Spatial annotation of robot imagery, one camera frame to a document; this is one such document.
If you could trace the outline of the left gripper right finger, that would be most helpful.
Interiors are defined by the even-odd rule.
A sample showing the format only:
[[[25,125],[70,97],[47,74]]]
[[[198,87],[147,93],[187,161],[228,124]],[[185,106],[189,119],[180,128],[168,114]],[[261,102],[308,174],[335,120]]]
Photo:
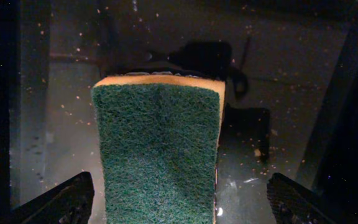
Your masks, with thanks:
[[[267,182],[267,198],[277,224],[335,224],[340,221],[312,191],[278,172]]]

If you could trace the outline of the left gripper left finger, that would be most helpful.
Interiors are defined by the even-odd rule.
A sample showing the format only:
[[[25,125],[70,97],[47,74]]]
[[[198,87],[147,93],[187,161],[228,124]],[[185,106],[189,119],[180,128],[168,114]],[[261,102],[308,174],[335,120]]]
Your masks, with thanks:
[[[94,199],[89,172],[81,172],[0,218],[0,224],[88,224]]]

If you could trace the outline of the green yellow sponge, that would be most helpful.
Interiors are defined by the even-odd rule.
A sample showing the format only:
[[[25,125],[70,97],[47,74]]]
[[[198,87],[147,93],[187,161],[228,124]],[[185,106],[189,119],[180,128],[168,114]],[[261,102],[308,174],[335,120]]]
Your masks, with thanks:
[[[130,73],[91,90],[107,223],[214,223],[226,85]]]

